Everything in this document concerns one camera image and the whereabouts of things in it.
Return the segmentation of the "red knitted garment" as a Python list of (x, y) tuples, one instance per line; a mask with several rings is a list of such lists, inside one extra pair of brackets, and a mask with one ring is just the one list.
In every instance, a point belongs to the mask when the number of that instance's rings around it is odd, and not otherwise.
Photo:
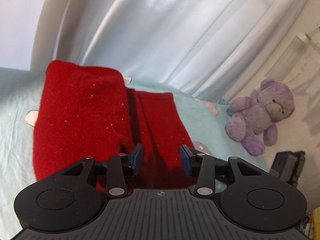
[(46, 79), (34, 127), (37, 180), (86, 157), (106, 161), (143, 146), (129, 189), (185, 189), (196, 183), (183, 170), (179, 148), (192, 142), (171, 93), (125, 86), (120, 72), (55, 60)]

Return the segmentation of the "teal mushroom-print bed sheet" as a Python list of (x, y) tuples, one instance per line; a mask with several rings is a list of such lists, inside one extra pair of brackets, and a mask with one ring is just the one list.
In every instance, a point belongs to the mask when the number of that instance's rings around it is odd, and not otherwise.
[[(33, 127), (25, 122), (27, 113), (39, 107), (44, 73), (17, 69), (1, 69), (1, 239), (12, 239), (21, 226), (14, 212), (14, 199), (26, 186), (35, 182), (32, 166)], [(229, 103), (215, 102), (214, 115), (191, 96), (160, 83), (132, 79), (129, 88), (147, 92), (171, 92), (192, 142), (199, 142), (211, 155), (227, 160), (230, 156), (267, 170), (262, 156), (251, 156), (243, 146), (225, 132), (230, 118)]]

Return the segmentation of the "purple teddy bear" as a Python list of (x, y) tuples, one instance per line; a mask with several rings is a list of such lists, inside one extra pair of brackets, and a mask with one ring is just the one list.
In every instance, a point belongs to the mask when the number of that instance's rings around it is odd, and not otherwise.
[(295, 101), (287, 85), (265, 79), (256, 98), (237, 98), (229, 104), (229, 109), (232, 116), (225, 126), (227, 135), (240, 142), (250, 155), (259, 156), (265, 152), (265, 143), (258, 135), (263, 134), (274, 145), (278, 140), (276, 122), (294, 112)]

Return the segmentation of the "black box on floor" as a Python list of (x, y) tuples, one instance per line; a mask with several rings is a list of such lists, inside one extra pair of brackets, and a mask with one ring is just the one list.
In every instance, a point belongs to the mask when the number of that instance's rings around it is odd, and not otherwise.
[(298, 179), (305, 163), (304, 151), (278, 152), (273, 160), (269, 174), (293, 187), (298, 186)]

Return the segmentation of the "white sheer curtain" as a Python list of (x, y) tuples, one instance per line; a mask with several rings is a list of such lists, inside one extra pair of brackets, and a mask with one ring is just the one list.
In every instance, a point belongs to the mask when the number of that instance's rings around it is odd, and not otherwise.
[(30, 67), (104, 66), (205, 100), (233, 97), (307, 0), (44, 0)]

